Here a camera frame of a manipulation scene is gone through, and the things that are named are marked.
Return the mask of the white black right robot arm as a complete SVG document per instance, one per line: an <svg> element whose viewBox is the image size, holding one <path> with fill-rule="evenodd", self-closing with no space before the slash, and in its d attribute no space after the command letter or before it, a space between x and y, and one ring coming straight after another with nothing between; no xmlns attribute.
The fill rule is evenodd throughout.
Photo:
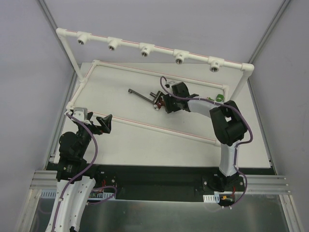
<svg viewBox="0 0 309 232"><path fill-rule="evenodd" d="M168 114L184 110L211 119L215 136L221 146L221 160L219 171L208 181L208 186L218 192L232 188L239 176L237 146L248 130L236 103L234 101L219 103L203 99L197 94L191 95L184 82L176 84L166 82L161 87L166 91L163 99Z"/></svg>

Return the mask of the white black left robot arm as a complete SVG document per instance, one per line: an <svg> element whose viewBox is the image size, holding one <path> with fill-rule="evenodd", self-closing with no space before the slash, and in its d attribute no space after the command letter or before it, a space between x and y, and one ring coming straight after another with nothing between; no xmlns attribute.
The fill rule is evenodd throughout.
<svg viewBox="0 0 309 232"><path fill-rule="evenodd" d="M111 189L111 199L117 188L107 186L95 169L98 143L95 135L109 134L112 130L112 115L96 117L86 108L75 107L65 112L78 128L76 132L66 132L59 138L59 161L56 173L56 198L50 215L47 232L77 232L89 195Z"/></svg>

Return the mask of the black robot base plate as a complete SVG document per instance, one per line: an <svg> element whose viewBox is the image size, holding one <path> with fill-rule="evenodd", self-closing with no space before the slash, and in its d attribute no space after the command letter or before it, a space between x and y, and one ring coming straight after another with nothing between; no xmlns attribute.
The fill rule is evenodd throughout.
<svg viewBox="0 0 309 232"><path fill-rule="evenodd" d="M101 193L115 193L118 200L201 202L203 195L212 195L208 181L217 167L168 167L93 165L88 171ZM243 192L245 181L239 175L225 188L225 193Z"/></svg>

